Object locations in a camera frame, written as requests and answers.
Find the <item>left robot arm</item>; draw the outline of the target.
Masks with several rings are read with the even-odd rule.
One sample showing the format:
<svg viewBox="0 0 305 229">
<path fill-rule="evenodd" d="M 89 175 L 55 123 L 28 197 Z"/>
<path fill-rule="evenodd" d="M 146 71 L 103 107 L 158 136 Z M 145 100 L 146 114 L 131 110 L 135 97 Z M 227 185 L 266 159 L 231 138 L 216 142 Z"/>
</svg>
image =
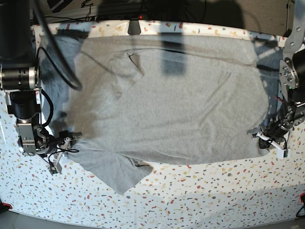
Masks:
<svg viewBox="0 0 305 229">
<path fill-rule="evenodd" d="M 288 151 L 285 135 L 305 120 L 305 2 L 294 4 L 292 29 L 276 66 L 257 65 L 271 75 L 261 77 L 269 108 L 260 126 L 249 131 L 261 150 L 273 147 L 283 154 Z"/>
</svg>

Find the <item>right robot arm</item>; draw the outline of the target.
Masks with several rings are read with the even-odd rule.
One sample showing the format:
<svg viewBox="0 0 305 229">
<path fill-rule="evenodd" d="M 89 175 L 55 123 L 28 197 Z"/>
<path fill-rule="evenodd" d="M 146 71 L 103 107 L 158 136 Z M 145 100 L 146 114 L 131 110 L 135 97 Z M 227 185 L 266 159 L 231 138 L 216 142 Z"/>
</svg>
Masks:
<svg viewBox="0 0 305 229">
<path fill-rule="evenodd" d="M 0 2 L 0 89 L 7 96 L 8 113 L 17 118 L 18 144 L 23 155 L 38 155 L 44 159 L 63 149 L 57 148 L 60 139 L 50 135 L 46 127 L 53 117 L 54 106 L 41 88 L 39 54 L 32 45 L 30 10 L 42 26 L 66 74 L 61 79 L 73 90 L 82 84 L 64 59 L 37 0 L 2 0 Z"/>
</svg>

